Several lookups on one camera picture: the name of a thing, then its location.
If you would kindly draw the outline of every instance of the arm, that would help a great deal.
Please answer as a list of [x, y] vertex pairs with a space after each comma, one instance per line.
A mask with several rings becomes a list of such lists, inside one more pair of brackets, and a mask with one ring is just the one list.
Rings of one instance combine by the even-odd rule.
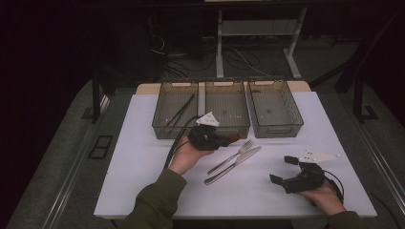
[[313, 201], [325, 213], [332, 229], [369, 228], [357, 213], [346, 210], [327, 181], [319, 189], [304, 191], [298, 194]]
[[172, 228], [172, 217], [177, 211], [177, 201], [186, 181], [181, 175], [197, 161], [213, 151], [199, 151], [188, 142], [187, 136], [179, 141], [178, 149], [168, 169], [158, 180], [146, 186], [137, 195], [133, 212], [121, 223], [119, 229]]

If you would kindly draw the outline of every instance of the metal utensil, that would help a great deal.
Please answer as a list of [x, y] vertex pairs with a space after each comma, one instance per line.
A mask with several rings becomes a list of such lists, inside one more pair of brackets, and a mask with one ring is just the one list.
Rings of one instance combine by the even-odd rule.
[[172, 118], [170, 118], [170, 120], [166, 123], [166, 125], [164, 125], [164, 127], [163, 127], [163, 129], [161, 129], [160, 133], [162, 133], [175, 119], [176, 119], [176, 121], [175, 121], [175, 123], [173, 123], [172, 127], [175, 127], [177, 125], [177, 123], [181, 119], [182, 114], [187, 109], [188, 105], [190, 105], [193, 98], [194, 98], [194, 94], [191, 94], [190, 98], [188, 98], [188, 100], [184, 103], [184, 105], [182, 105], [182, 107], [175, 113], [175, 115]]
[[208, 184], [212, 184], [213, 182], [215, 182], [217, 179], [221, 178], [223, 175], [225, 175], [227, 172], [231, 171], [233, 168], [235, 168], [237, 165], [239, 165], [240, 163], [244, 162], [246, 159], [248, 159], [250, 156], [254, 155], [256, 152], [258, 152], [260, 149], [262, 149], [262, 147], [256, 147], [254, 149], [248, 150], [247, 152], [241, 154], [240, 156], [238, 156], [238, 158], [236, 158], [235, 163], [231, 164], [229, 167], [227, 167], [226, 169], [224, 169], [222, 172], [218, 173], [217, 175], [215, 175], [214, 177], [210, 177], [208, 179], [206, 179], [204, 181], [204, 183], [206, 185]]
[[241, 155], [244, 152], [246, 152], [252, 145], [253, 145], [253, 141], [250, 139], [243, 146], [241, 146], [241, 148], [239, 148], [238, 153], [236, 153], [235, 155], [231, 156], [230, 158], [224, 160], [219, 165], [215, 166], [213, 169], [208, 171], [208, 174], [211, 175], [212, 173], [216, 172], [217, 170], [222, 168], [227, 162], [229, 162], [231, 159], [235, 158], [235, 156]]

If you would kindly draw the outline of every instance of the floor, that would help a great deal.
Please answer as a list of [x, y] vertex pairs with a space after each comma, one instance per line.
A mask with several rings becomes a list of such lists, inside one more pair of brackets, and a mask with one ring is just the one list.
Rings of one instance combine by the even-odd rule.
[[[269, 74], [294, 80], [282, 53], [288, 40], [270, 37], [265, 41], [264, 44], [263, 40], [251, 40], [247, 44], [255, 45], [249, 47], [238, 46], [238, 41], [227, 43], [224, 75], [246, 77]], [[294, 58], [302, 80], [310, 82], [342, 64], [357, 46], [356, 43], [342, 43], [335, 47], [331, 44], [332, 40], [327, 37], [299, 40]], [[177, 58], [169, 62], [165, 68], [169, 71], [163, 72], [162, 77], [216, 75], [215, 62], [212, 61], [214, 52], [207, 52], [200, 59], [190, 59], [180, 53], [173, 53], [173, 56]], [[405, 227], [403, 202], [401, 208], [392, 188], [399, 184], [398, 195], [404, 197], [401, 187], [405, 185], [405, 129], [368, 87], [363, 102], [374, 109], [378, 119], [360, 124], [352, 114], [352, 88], [346, 94], [337, 94], [333, 88], [338, 76], [312, 90], [318, 93], [355, 172], [365, 190], [370, 192], [378, 216], [366, 221], [375, 229], [398, 228], [395, 221]], [[119, 220], [95, 217], [93, 212], [134, 92], [134, 89], [118, 89], [114, 96], [104, 101], [99, 120], [92, 124], [91, 119], [83, 117], [86, 109], [92, 107], [91, 83], [84, 85], [66, 113], [8, 228], [115, 228], [115, 224], [119, 224]], [[113, 137], [107, 156], [104, 159], [87, 158], [100, 135]], [[385, 171], [392, 171], [397, 182], [382, 176], [386, 172], [376, 166], [375, 153], [384, 156], [389, 165]], [[254, 228], [274, 228], [258, 221], [251, 223], [257, 223]], [[307, 229], [323, 228], [326, 222], [324, 219], [293, 219], [291, 223], [295, 229]], [[243, 228], [252, 228], [252, 225], [249, 223]]]

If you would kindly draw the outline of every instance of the tag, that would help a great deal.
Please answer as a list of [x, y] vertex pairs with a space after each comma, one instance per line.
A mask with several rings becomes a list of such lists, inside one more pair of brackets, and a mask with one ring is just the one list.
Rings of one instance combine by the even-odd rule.
[[214, 127], [220, 126], [220, 123], [217, 121], [217, 119], [215, 119], [212, 112], [210, 112], [210, 113], [200, 117], [199, 119], [197, 119], [197, 123], [199, 125], [203, 124], [203, 125], [214, 126]]
[[306, 151], [298, 159], [300, 162], [318, 163], [322, 161], [340, 159], [340, 155], [331, 155], [306, 149]]

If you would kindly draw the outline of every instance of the fork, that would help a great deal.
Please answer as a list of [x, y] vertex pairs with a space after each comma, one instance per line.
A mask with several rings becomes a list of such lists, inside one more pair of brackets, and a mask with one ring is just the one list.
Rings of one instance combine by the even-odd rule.
[[236, 153], [235, 155], [231, 156], [230, 158], [224, 160], [223, 162], [221, 162], [221, 164], [215, 166], [213, 169], [211, 169], [210, 171], [208, 171], [208, 174], [211, 175], [212, 173], [218, 171], [220, 168], [222, 168], [227, 162], [229, 162], [231, 159], [235, 158], [235, 156], [241, 155], [244, 152], [246, 152], [251, 146], [253, 145], [253, 141], [250, 139], [249, 141], [247, 141], [243, 146], [241, 146], [241, 148], [239, 148], [238, 153]]

